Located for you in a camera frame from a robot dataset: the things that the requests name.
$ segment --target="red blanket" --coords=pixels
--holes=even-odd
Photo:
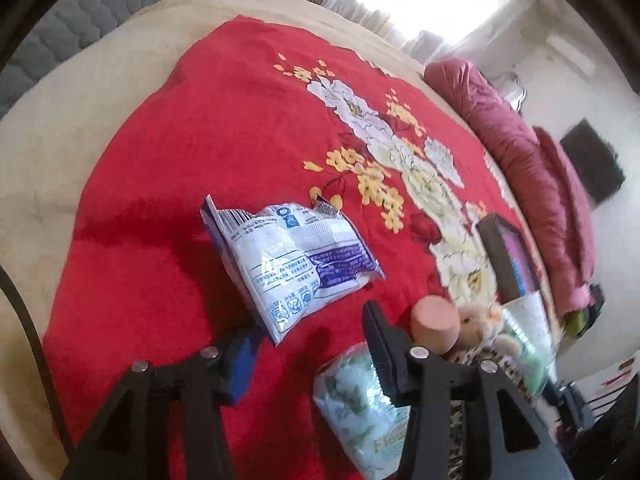
[[[420,90],[306,30],[237,18],[195,44],[86,184],[44,348],[77,441],[136,359],[179,361],[250,318],[198,208],[342,208],[388,275],[266,343],[223,413],[241,479],[357,475],[312,405],[319,366],[363,339],[376,298],[406,322],[426,294],[491,301],[472,227],[517,224],[482,145]],[[180,476],[179,447],[172,469]]]

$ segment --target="beige bedsheet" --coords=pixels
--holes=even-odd
[[[0,262],[22,293],[41,336],[79,197],[98,158],[127,117],[162,86],[180,56],[238,14],[306,28],[352,48],[421,89],[468,129],[422,81],[418,62],[372,32],[306,1],[165,0],[143,9],[47,75],[0,123]],[[543,288],[550,301],[546,279]],[[553,316],[551,325],[558,334]],[[52,432],[26,338],[1,294],[0,429],[34,480],[60,477],[66,458]]]

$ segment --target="wooden cork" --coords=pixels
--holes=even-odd
[[[450,301],[440,296],[425,296],[411,310],[411,333],[416,344],[443,355],[458,339],[460,314]]]

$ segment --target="purple label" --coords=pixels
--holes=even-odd
[[[360,244],[329,249],[309,256],[320,277],[320,288],[348,282],[361,272],[376,270],[375,264]]]

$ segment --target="leopard print fabric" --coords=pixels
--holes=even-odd
[[[482,361],[492,361],[505,372],[515,384],[526,401],[535,406],[535,400],[527,390],[524,375],[519,371],[510,356],[499,354],[490,347],[463,351],[450,359],[451,362],[469,366],[477,366]],[[449,449],[449,480],[462,480],[465,456],[465,418],[463,403],[454,400],[451,403],[450,449]]]

